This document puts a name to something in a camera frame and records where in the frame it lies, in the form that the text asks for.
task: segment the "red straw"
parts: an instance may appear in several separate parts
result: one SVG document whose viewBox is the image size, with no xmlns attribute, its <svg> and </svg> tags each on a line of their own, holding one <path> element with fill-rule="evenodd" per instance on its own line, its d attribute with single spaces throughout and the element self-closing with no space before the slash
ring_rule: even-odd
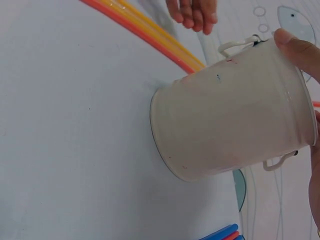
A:
<svg viewBox="0 0 320 240">
<path fill-rule="evenodd" d="M 315 108 L 320 108 L 320 101 L 313 101 L 312 104 Z"/>
<path fill-rule="evenodd" d="M 238 236 L 239 236 L 239 232 L 235 231 L 234 233 L 232 233 L 231 235 L 227 236 L 223 240 L 235 240 L 236 237 L 238 237 Z"/>
<path fill-rule="evenodd" d="M 171 59 L 173 62 L 175 62 L 179 67 L 181 67 L 185 72 L 188 74 L 192 74 L 195 71 L 182 59 L 174 55 L 172 52 L 170 52 L 168 49 L 166 49 L 161 43 L 157 42 L 155 39 L 153 39 L 148 33 L 142 31 L 139 29 L 136 25 L 134 25 L 132 22 L 128 21 L 124 16 L 114 11 L 111 7 L 108 7 L 107 5 L 104 5 L 103 3 L 100 3 L 96 0 L 81 0 L 85 4 L 91 6 L 92 8 L 98 10 L 99 12 L 107 15 L 109 18 L 117 22 L 118 24 L 122 25 L 126 29 L 128 29 L 133 34 L 137 35 L 144 41 L 146 41 L 148 44 L 153 46 L 155 49 L 157 49 L 159 52 L 163 53 L 167 58 Z"/>
</svg>

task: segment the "finger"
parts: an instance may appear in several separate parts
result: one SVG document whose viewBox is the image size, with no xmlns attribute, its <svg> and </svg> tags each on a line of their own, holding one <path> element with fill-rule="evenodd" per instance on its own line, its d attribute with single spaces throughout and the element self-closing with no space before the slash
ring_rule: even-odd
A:
<svg viewBox="0 0 320 240">
<path fill-rule="evenodd" d="M 311 168 L 312 168 L 312 170 L 315 169 L 316 166 L 320 162 L 320 141 L 319 141 L 319 137 L 320 137 L 320 112 L 318 112 L 316 110 L 316 111 L 314 111 L 314 113 L 315 113 L 315 118 L 316 118 L 317 129 L 318 129 L 318 139 L 317 139 L 315 146 L 311 147 Z"/>
<path fill-rule="evenodd" d="M 203 14 L 203 33 L 208 35 L 212 32 L 217 18 L 217 0 L 200 0 L 200 7 Z"/>
<path fill-rule="evenodd" d="M 320 49 L 310 42 L 299 40 L 284 29 L 274 33 L 274 40 L 281 52 L 299 69 L 310 74 L 320 83 Z"/>
<path fill-rule="evenodd" d="M 193 30 L 195 32 L 199 32 L 204 27 L 204 18 L 200 9 L 200 2 L 199 0 L 193 0 L 192 2 L 192 16 L 193 16 Z"/>
<path fill-rule="evenodd" d="M 180 0 L 180 11 L 183 16 L 183 26 L 190 29 L 194 26 L 194 19 L 192 16 L 192 8 L 190 0 Z"/>
<path fill-rule="evenodd" d="M 177 23 L 179 23 L 179 24 L 182 23 L 184 20 L 184 17 L 182 16 L 181 12 L 179 11 L 177 0 L 165 0 L 165 2 L 168 7 L 170 16 Z"/>
</svg>

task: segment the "blue ink mark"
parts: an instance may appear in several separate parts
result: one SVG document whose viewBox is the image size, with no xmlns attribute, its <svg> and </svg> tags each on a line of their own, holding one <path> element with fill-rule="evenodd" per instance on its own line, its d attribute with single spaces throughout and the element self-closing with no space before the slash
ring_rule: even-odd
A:
<svg viewBox="0 0 320 240">
<path fill-rule="evenodd" d="M 216 79 L 217 79 L 218 83 L 222 82 L 219 74 L 216 75 Z"/>
</svg>

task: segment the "fingernail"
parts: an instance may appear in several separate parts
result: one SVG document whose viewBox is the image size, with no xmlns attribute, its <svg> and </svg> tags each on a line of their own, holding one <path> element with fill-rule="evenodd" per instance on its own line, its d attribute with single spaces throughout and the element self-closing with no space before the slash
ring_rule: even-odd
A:
<svg viewBox="0 0 320 240">
<path fill-rule="evenodd" d="M 292 39 L 295 38 L 295 36 L 293 36 L 290 32 L 284 30 L 284 29 L 280 29 L 274 36 L 275 40 L 282 44 L 285 45 L 288 42 L 290 42 Z"/>
<path fill-rule="evenodd" d="M 214 24 L 216 24 L 218 22 L 218 17 L 217 17 L 217 13 L 216 12 L 212 13 L 211 18 L 212 18 L 212 22 Z"/>
</svg>

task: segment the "teal shape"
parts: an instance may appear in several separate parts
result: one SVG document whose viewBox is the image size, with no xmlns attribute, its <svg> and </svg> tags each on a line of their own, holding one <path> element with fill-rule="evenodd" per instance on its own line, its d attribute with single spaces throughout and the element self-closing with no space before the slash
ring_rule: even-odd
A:
<svg viewBox="0 0 320 240">
<path fill-rule="evenodd" d="M 235 182 L 235 192 L 236 192 L 236 199 L 238 202 L 238 209 L 240 212 L 246 199 L 246 193 L 247 193 L 246 179 L 240 169 L 234 170 L 232 173 L 233 173 L 233 179 Z"/>
</svg>

